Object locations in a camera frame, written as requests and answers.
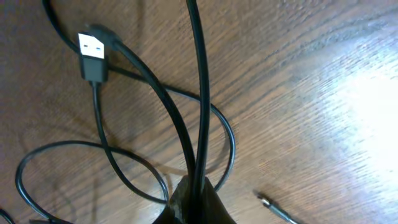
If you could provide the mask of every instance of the usb-a connector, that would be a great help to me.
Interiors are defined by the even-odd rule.
[[[79,33],[79,45],[82,55],[104,59],[104,44],[92,35]]]
[[[90,83],[108,80],[108,67],[104,44],[97,38],[79,33],[81,77]]]

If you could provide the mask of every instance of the audio jack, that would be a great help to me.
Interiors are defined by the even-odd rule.
[[[285,210],[281,209],[278,205],[274,204],[272,200],[266,198],[263,194],[255,192],[257,198],[260,199],[262,205],[272,211],[279,218],[285,220],[291,224],[300,224],[298,221],[295,221]]]

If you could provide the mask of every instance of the black object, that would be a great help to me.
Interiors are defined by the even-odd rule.
[[[81,77],[89,82],[108,81],[107,60],[86,55],[79,55]]]
[[[15,224],[14,220],[11,218],[10,214],[8,214],[4,209],[0,208],[0,216],[2,216],[8,224]]]
[[[79,54],[79,48],[69,38],[67,38],[66,35],[62,32],[62,30],[60,28],[60,24],[58,22],[58,19],[56,17],[56,14],[50,4],[50,1],[43,0],[43,5],[44,5],[44,8],[46,10],[46,13],[47,13],[52,25],[54,26],[54,28],[57,31],[57,33],[59,34],[59,36],[74,52]],[[184,208],[181,208],[181,209],[184,209],[184,210],[189,209],[190,211],[192,211],[192,208],[195,208],[193,210],[194,212],[187,212],[187,215],[190,216],[190,218],[189,218],[190,223],[208,223],[207,219],[211,217],[210,214],[214,215],[215,212],[214,212],[214,210],[213,210],[213,213],[209,213],[206,211],[206,210],[210,210],[210,208],[212,208],[212,207],[209,207],[209,204],[207,204],[206,202],[212,202],[212,203],[219,202],[218,207],[223,208],[222,203],[220,202],[220,200],[217,197],[215,192],[219,188],[221,188],[221,186],[225,183],[225,180],[228,178],[229,172],[232,169],[235,152],[236,152],[236,143],[235,143],[233,130],[232,130],[231,126],[229,125],[227,119],[222,115],[222,113],[214,105],[210,104],[210,92],[209,92],[210,88],[209,88],[209,83],[208,83],[207,64],[203,63],[203,58],[206,60],[206,53],[205,53],[203,34],[201,33],[201,25],[200,25],[200,23],[198,24],[198,21],[200,21],[200,19],[198,18],[198,10],[197,10],[196,1],[187,1],[187,5],[189,7],[191,7],[191,9],[196,10],[196,12],[194,13],[193,16],[191,15],[191,11],[190,11],[191,19],[193,20],[192,24],[193,24],[193,26],[195,25],[195,27],[193,27],[193,28],[197,30],[199,27],[199,29],[200,29],[200,32],[194,31],[194,38],[201,39],[199,41],[197,41],[195,39],[195,43],[197,45],[197,50],[198,50],[198,63],[199,63],[199,68],[200,68],[199,72],[200,72],[201,90],[207,92],[204,95],[202,95],[201,97],[199,97],[193,93],[187,92],[187,91],[176,89],[172,86],[162,85],[156,79],[155,75],[149,70],[149,68],[146,66],[146,64],[143,61],[141,61],[140,58],[134,54],[134,52],[132,52],[130,49],[128,49],[126,46],[124,46],[123,43],[120,41],[120,38],[111,30],[109,30],[103,26],[93,25],[93,26],[90,26],[90,34],[93,36],[96,36],[97,39],[103,41],[105,45],[110,46],[112,49],[117,49],[117,50],[121,51],[142,72],[143,77],[139,76],[135,73],[131,73],[122,68],[115,67],[113,65],[108,65],[108,68],[110,70],[119,72],[127,77],[148,83],[155,90],[155,92],[158,94],[159,98],[164,103],[165,107],[167,108],[167,110],[169,112],[169,115],[173,119],[176,130],[178,132],[178,136],[180,137],[180,140],[182,142],[185,158],[187,161],[187,167],[188,167],[188,177],[184,178],[184,184],[183,184],[184,186],[188,186],[188,190],[187,190],[187,188],[184,188],[184,190],[180,189],[177,192],[178,195],[181,195],[180,193],[182,191],[184,191],[185,192],[184,195],[186,197],[175,196],[174,202],[176,200],[178,200],[176,198],[179,198],[180,200],[184,200],[185,202],[187,202],[189,204],[189,206],[185,206]],[[102,123],[101,123],[102,117],[101,117],[100,94],[99,94],[100,93],[100,85],[99,84],[101,82],[105,82],[108,77],[107,74],[105,74],[103,72],[104,70],[106,70],[106,69],[104,69],[104,67],[107,66],[106,60],[105,60],[105,63],[103,63],[101,61],[97,61],[97,64],[95,64],[93,61],[87,60],[87,58],[89,58],[89,57],[82,57],[81,54],[80,54],[80,57],[81,57],[80,61],[81,61],[82,77],[85,80],[88,80],[90,82],[91,86],[93,87],[93,99],[94,99],[93,101],[94,101],[94,106],[95,106],[96,122],[97,122],[99,136],[101,139],[101,144],[95,144],[92,142],[82,142],[82,141],[55,142],[55,143],[40,147],[40,148],[30,152],[21,161],[21,163],[18,167],[17,173],[16,173],[16,185],[17,185],[17,189],[18,189],[20,195],[36,212],[38,212],[39,214],[41,214],[44,218],[46,218],[48,220],[47,223],[69,223],[69,222],[61,220],[61,219],[49,214],[48,212],[46,212],[44,209],[42,209],[39,205],[37,205],[33,201],[33,199],[29,196],[29,194],[27,193],[26,189],[24,188],[24,186],[22,184],[22,171],[23,171],[23,168],[26,165],[26,163],[29,160],[31,160],[34,156],[36,156],[37,154],[39,154],[41,152],[44,152],[49,149],[53,149],[56,146],[64,146],[67,144],[83,144],[83,145],[87,145],[87,146],[103,148],[105,150],[105,152],[107,153],[108,159],[111,162],[112,167],[114,168],[114,170],[117,173],[117,175],[119,176],[119,178],[134,193],[136,193],[146,199],[154,201],[154,202],[167,203],[168,197],[169,197],[167,195],[167,188],[166,188],[163,180],[160,178],[159,174],[156,172],[156,170],[144,159],[137,157],[134,154],[129,154],[131,152],[125,151],[123,149],[117,149],[115,147],[111,147],[106,142],[106,138],[104,137]],[[214,112],[215,115],[217,115],[217,117],[219,117],[221,124],[225,127],[225,130],[228,133],[229,143],[231,145],[228,166],[227,166],[227,169],[225,170],[225,173],[223,174],[221,180],[216,184],[216,186],[214,188],[213,188],[213,186],[211,186],[211,184],[209,183],[208,180],[204,179],[204,175],[201,174],[201,173],[203,173],[202,171],[204,171],[205,168],[204,167],[197,167],[197,169],[195,168],[196,167],[195,166],[195,158],[193,156],[193,149],[192,149],[192,145],[191,145],[191,142],[189,139],[189,135],[187,133],[187,129],[185,127],[185,124],[182,121],[182,118],[181,118],[177,108],[175,107],[173,101],[169,97],[166,90],[172,91],[174,93],[177,93],[179,95],[182,95],[184,97],[187,97],[187,98],[199,101],[199,102],[202,102],[202,101],[204,102],[204,106],[201,105],[201,111],[204,111],[205,115],[201,115],[200,129],[202,130],[201,131],[202,134],[201,134],[200,140],[204,139],[202,141],[205,141],[205,142],[201,143],[202,147],[198,149],[198,154],[206,155],[207,140],[208,140],[208,123],[209,123],[209,117],[210,117],[208,115],[208,113],[210,112],[210,110],[212,110],[212,112]],[[155,175],[155,177],[158,179],[160,185],[162,186],[165,200],[154,198],[150,195],[145,194],[144,192],[140,191],[139,189],[135,188],[135,186],[133,186],[127,180],[127,178],[125,178],[125,176],[119,169],[118,165],[116,164],[116,161],[114,161],[114,159],[111,155],[111,151],[113,151],[113,152],[118,151],[118,153],[120,153],[120,154],[129,156],[131,159],[137,160],[138,162],[141,162],[144,165],[146,164],[145,166]],[[200,163],[205,165],[205,162],[206,161],[205,161],[205,157],[204,157],[204,160],[202,158]],[[197,188],[197,189],[199,189],[199,191],[198,191],[199,195],[197,195],[195,197],[191,197],[192,192],[193,192],[192,189],[194,188],[192,179],[194,178],[194,173],[196,173],[196,172],[198,172],[200,174],[199,176],[200,176],[200,179],[202,179],[202,180],[198,179],[198,181],[195,182],[199,186],[199,188]],[[193,199],[197,200],[197,202],[199,202],[199,203],[196,203],[195,206],[191,206]],[[32,220],[32,223],[37,223],[37,222],[42,223],[43,221]]]

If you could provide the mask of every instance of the black cable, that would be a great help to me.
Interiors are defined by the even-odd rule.
[[[2,216],[8,222],[8,224],[15,224],[10,214],[8,214],[4,209],[1,208],[0,208],[0,216]]]
[[[185,157],[185,162],[187,164],[188,177],[190,179],[190,184],[192,184],[192,177],[195,171],[195,155],[192,149],[191,139],[188,134],[187,127],[182,119],[182,116],[174,104],[174,101],[167,93],[166,89],[152,73],[150,68],[128,47],[126,47],[122,42],[116,41],[114,43],[115,48],[120,51],[142,74],[142,76],[147,80],[148,84],[155,91],[163,105],[165,106],[167,112],[169,113],[177,134],[180,138],[182,145],[182,150]]]
[[[78,50],[78,47],[76,46],[76,44],[74,44],[69,38],[67,38],[66,35],[64,34],[63,30],[60,28],[60,23],[59,23],[59,21],[57,19],[57,16],[55,14],[55,11],[54,11],[53,7],[50,4],[50,1],[49,0],[43,0],[42,2],[43,2],[43,5],[44,5],[44,8],[45,8],[45,11],[46,11],[46,13],[47,13],[47,15],[49,17],[49,20],[50,20],[51,24],[53,25],[54,29],[56,30],[57,34],[61,37],[61,39],[74,52],[79,53],[79,50]],[[199,28],[199,29],[200,29],[199,31],[198,30],[194,31],[194,35],[200,35],[201,34],[201,28]],[[225,128],[225,130],[226,130],[226,132],[228,134],[229,144],[230,144],[230,147],[231,147],[230,153],[229,153],[229,159],[228,159],[227,168],[226,168],[223,176],[221,177],[220,181],[215,185],[215,190],[219,190],[222,187],[222,185],[225,183],[226,179],[229,176],[229,173],[231,172],[231,170],[233,168],[234,158],[235,158],[235,154],[236,154],[236,141],[235,141],[235,137],[234,137],[234,134],[233,134],[232,127],[228,123],[228,120],[219,111],[219,109],[217,109],[214,105],[210,104],[210,92],[208,90],[206,90],[206,89],[210,89],[210,88],[209,88],[209,84],[208,84],[208,71],[207,71],[207,65],[206,65],[206,55],[205,55],[205,51],[204,51],[205,48],[204,48],[203,34],[201,34],[200,36],[201,36],[202,40],[197,41],[195,39],[195,45],[197,45],[198,67],[199,67],[199,70],[200,70],[201,83],[202,83],[201,84],[201,94],[202,94],[202,89],[203,89],[203,93],[206,93],[206,92],[208,93],[207,95],[206,94],[204,96],[202,95],[202,97],[199,97],[198,95],[196,95],[194,93],[190,93],[189,91],[183,91],[183,90],[179,90],[178,88],[175,88],[175,87],[172,87],[172,86],[169,86],[169,85],[161,84],[156,79],[154,74],[149,70],[149,68],[144,64],[144,62],[142,62],[140,60],[140,58],[137,55],[134,54],[134,52],[129,50],[122,43],[118,43],[118,49],[141,72],[143,72],[143,75],[146,76],[146,77],[144,78],[144,77],[142,77],[142,76],[140,76],[138,74],[129,72],[129,71],[123,69],[123,68],[115,67],[113,65],[109,65],[109,69],[111,71],[118,72],[118,73],[120,73],[120,74],[122,74],[124,76],[129,77],[129,78],[144,82],[146,84],[150,84],[154,88],[154,90],[157,92],[159,98],[163,99],[162,102],[164,103],[165,107],[169,109],[168,112],[169,112],[170,116],[173,119],[173,122],[174,122],[174,124],[176,126],[177,132],[179,132],[178,135],[179,135],[180,139],[182,139],[181,141],[182,141],[183,149],[184,149],[184,147],[185,147],[185,149],[189,149],[189,150],[186,151],[187,153],[184,151],[184,155],[185,155],[185,159],[186,159],[186,162],[187,162],[188,174],[189,174],[190,177],[193,177],[192,172],[196,172],[195,171],[195,158],[193,157],[192,145],[190,144],[189,136],[187,136],[187,129],[185,127],[185,124],[182,121],[181,115],[179,114],[179,112],[177,110],[177,107],[174,105],[173,101],[171,100],[171,98],[169,97],[169,95],[167,94],[167,92],[165,90],[174,92],[174,93],[176,93],[178,95],[181,95],[181,96],[184,96],[184,97],[186,97],[188,99],[195,100],[197,102],[200,102],[201,104],[202,104],[201,101],[204,101],[204,102],[206,101],[206,100],[202,100],[202,99],[208,98],[208,102],[209,102],[209,104],[208,104],[209,106],[208,107],[210,107],[212,112],[214,112],[214,114],[220,119],[221,124],[224,126],[224,128]],[[203,57],[203,54],[202,54],[203,52],[204,52],[205,63],[203,63],[203,59],[199,58],[199,56]],[[204,76],[201,75],[201,73],[203,73],[203,70],[201,71],[201,69],[202,69],[201,65],[202,65],[202,68],[204,68],[206,70],[205,71],[206,74]],[[124,182],[124,184],[127,185],[136,194],[138,194],[141,197],[144,197],[144,198],[146,198],[148,200],[154,201],[154,202],[167,203],[167,200],[169,198],[168,191],[167,191],[167,186],[164,183],[164,181],[162,180],[162,178],[159,175],[159,173],[155,170],[155,168],[153,166],[151,166],[143,158],[133,154],[132,152],[108,146],[108,143],[107,143],[105,135],[104,135],[102,123],[101,123],[101,108],[100,108],[100,99],[99,99],[99,88],[96,85],[93,85],[93,96],[94,96],[93,98],[94,98],[94,104],[95,104],[95,113],[96,113],[96,121],[97,121],[97,125],[98,125],[98,132],[99,132],[99,136],[101,138],[102,145],[96,144],[96,143],[93,143],[93,142],[85,142],[85,141],[61,141],[61,142],[51,143],[51,144],[48,144],[46,146],[42,146],[42,147],[40,147],[38,149],[35,149],[34,151],[28,153],[28,155],[26,155],[25,158],[23,158],[23,160],[21,161],[21,163],[19,164],[18,169],[17,169],[16,186],[17,186],[17,190],[20,193],[21,197],[36,212],[38,212],[43,217],[45,217],[45,218],[47,218],[47,219],[49,219],[50,221],[53,221],[53,222],[69,223],[69,222],[63,221],[63,220],[58,219],[58,218],[54,217],[53,215],[49,214],[43,208],[41,208],[37,203],[35,203],[33,201],[33,199],[29,196],[29,194],[27,193],[26,189],[23,186],[23,183],[22,183],[22,172],[23,172],[23,169],[24,169],[25,165],[33,157],[35,157],[37,154],[39,154],[41,152],[44,152],[46,150],[52,149],[52,148],[57,147],[57,146],[66,146],[66,145],[70,145],[70,144],[80,144],[80,145],[86,145],[86,146],[102,148],[102,149],[104,149],[106,151],[107,156],[110,153],[112,158],[113,158],[113,156],[112,156],[111,152],[115,152],[115,153],[118,153],[118,154],[122,154],[124,156],[128,156],[131,159],[134,159],[137,162],[140,162],[142,165],[146,166],[153,173],[155,178],[158,180],[160,186],[162,187],[162,191],[163,191],[165,200],[157,199],[157,198],[154,198],[154,197],[152,197],[150,195],[147,195],[146,193],[144,193],[144,192],[140,191],[139,189],[135,188],[135,186],[133,186],[127,180],[127,178],[126,178],[127,181],[126,180],[123,181],[123,178],[121,178],[122,181]],[[199,138],[198,144],[201,144],[201,146],[203,146],[203,140],[201,141],[201,139],[206,139],[206,141],[204,143],[205,143],[205,146],[206,146],[205,149],[207,149],[208,127],[206,127],[206,125],[208,126],[208,124],[206,124],[206,122],[202,122],[202,120],[203,120],[202,119],[202,111],[203,110],[206,111],[208,109],[206,108],[206,106],[201,106],[201,123],[200,123],[200,125],[201,125],[201,128],[204,127],[205,130],[207,130],[207,131],[203,131],[204,137],[200,137]],[[208,120],[210,120],[210,115],[209,116],[208,115],[206,115],[206,116],[203,115],[203,116],[204,117],[207,116]],[[111,162],[111,164],[112,164],[112,166],[113,166],[115,171],[117,171],[117,169],[119,169],[120,172],[116,172],[116,173],[119,173],[119,174],[121,174],[124,177],[124,174],[121,172],[120,168],[117,166],[116,161],[114,161],[114,159],[113,159],[113,162],[112,162],[112,159],[110,159],[109,156],[108,156],[108,159]],[[204,166],[200,166],[199,169],[200,169],[199,173],[202,173],[202,170],[203,171],[205,170],[205,165]]]
[[[198,138],[198,151],[193,186],[191,188],[191,211],[199,212],[196,208],[201,199],[205,186],[206,158],[210,127],[210,80],[207,66],[205,38],[201,28],[200,15],[196,0],[187,0],[187,7],[190,15],[193,39],[197,52],[199,83],[200,83],[200,126]]]
[[[70,47],[75,53],[79,53],[79,48],[74,44],[61,30],[61,24],[58,21],[58,17],[55,14],[55,11],[50,3],[50,0],[43,0],[43,7],[49,18],[51,25],[54,27],[57,34],[61,37],[61,39]]]
[[[52,149],[56,149],[57,147],[60,147],[60,146],[69,146],[69,145],[90,146],[90,147],[95,147],[95,148],[98,148],[98,149],[104,149],[101,144],[97,144],[97,143],[93,143],[93,142],[87,142],[87,141],[74,141],[74,140],[71,140],[71,141],[54,142],[54,143],[39,147],[39,148],[33,150],[32,152],[28,153],[21,160],[21,162],[19,163],[18,168],[17,168],[17,172],[16,172],[16,179],[15,179],[16,187],[17,187],[17,190],[18,190],[19,194],[25,200],[25,202],[29,206],[31,206],[37,213],[42,215],[44,218],[52,220],[52,221],[57,222],[57,223],[69,223],[69,222],[61,220],[61,219],[49,214],[49,212],[46,212],[42,207],[40,207],[40,205],[38,205],[36,202],[34,202],[32,197],[27,193],[27,191],[26,191],[26,189],[24,187],[24,184],[23,184],[23,181],[22,181],[22,175],[23,175],[23,171],[24,171],[24,168],[25,168],[26,164],[30,160],[32,160],[35,156],[37,156],[37,155],[39,155],[39,154],[41,154],[43,152],[52,150]],[[148,198],[149,200],[154,200],[155,199],[156,201],[159,201],[161,203],[167,203],[167,200],[169,199],[169,193],[167,191],[167,185],[164,182],[164,180],[162,179],[162,176],[156,171],[156,169],[148,161],[146,161],[145,159],[135,155],[133,152],[130,152],[130,151],[127,151],[127,150],[124,150],[124,149],[120,149],[120,148],[116,148],[116,147],[108,147],[108,148],[109,148],[109,150],[111,152],[118,153],[118,154],[120,154],[122,156],[127,156],[127,157],[139,162],[140,164],[144,165],[147,169],[149,169],[149,171],[155,176],[156,180],[159,182],[159,184],[160,184],[160,186],[162,188],[163,195],[164,195],[164,200],[154,198],[154,197],[152,197],[150,195],[147,195],[144,192],[142,192],[142,194],[144,194],[144,196],[140,195],[141,197]]]
[[[102,113],[101,113],[101,103],[100,103],[100,86],[97,83],[92,83],[91,84],[93,88],[93,104],[94,104],[94,112],[95,112],[95,120],[97,124],[97,129],[98,129],[98,135],[99,138],[101,139],[101,144],[103,145],[104,151],[106,153],[106,157],[110,161],[112,168],[114,169],[115,173],[118,175],[118,177],[122,180],[124,185],[126,185],[131,191],[133,191],[135,194],[138,194],[139,196],[148,199],[153,202],[157,203],[165,203],[167,202],[169,196],[166,196],[165,200],[157,199],[155,197],[152,197],[150,195],[145,194],[143,191],[139,190],[136,188],[129,179],[123,174],[122,170],[116,163],[116,160],[114,159],[112,155],[112,151],[110,150],[110,147],[108,146],[108,141],[106,140],[105,132],[103,129],[102,125]]]
[[[147,84],[144,77],[137,75],[135,73],[129,72],[126,69],[115,67],[112,65],[110,65],[108,68],[110,71],[114,71],[116,73],[124,75],[125,77],[132,78],[134,80],[137,80],[137,81]],[[172,93],[175,93],[177,95],[188,98],[189,100],[194,100],[194,101],[200,103],[200,97],[194,93],[191,93],[189,91],[184,91],[184,90],[175,88],[175,87],[167,85],[167,84],[163,84],[163,86],[166,90],[168,90]],[[211,108],[211,112],[213,112],[218,117],[221,124],[223,125],[223,127],[228,135],[229,146],[230,146],[227,168],[226,168],[223,176],[221,177],[220,181],[214,187],[214,189],[216,191],[218,191],[223,186],[223,184],[226,182],[226,179],[228,178],[229,173],[232,171],[233,164],[235,161],[235,155],[236,155],[236,140],[235,140],[235,135],[233,133],[233,129],[232,129],[231,125],[228,123],[228,120],[226,119],[226,117],[222,114],[222,112],[213,104],[210,104],[210,108]]]

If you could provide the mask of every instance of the wooden table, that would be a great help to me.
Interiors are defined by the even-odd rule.
[[[54,1],[69,36],[85,23],[117,32],[169,85],[198,93],[184,1]],[[304,223],[398,220],[398,2],[394,0],[198,0],[211,101],[238,139],[219,191],[237,223],[283,223],[259,190]],[[18,223],[40,218],[17,193],[16,167],[54,141],[99,142],[91,90],[78,57],[39,1],[2,3],[0,207]],[[111,61],[132,66],[111,52]],[[147,158],[170,191],[185,172],[182,148],[149,86],[111,73],[103,110],[110,144]],[[172,95],[196,148],[199,105]],[[226,136],[211,119],[208,176],[220,178]],[[160,197],[141,165],[116,156],[140,189]],[[75,223],[151,223],[163,206],[131,194],[103,151],[65,147],[28,164],[24,183],[41,206]]]

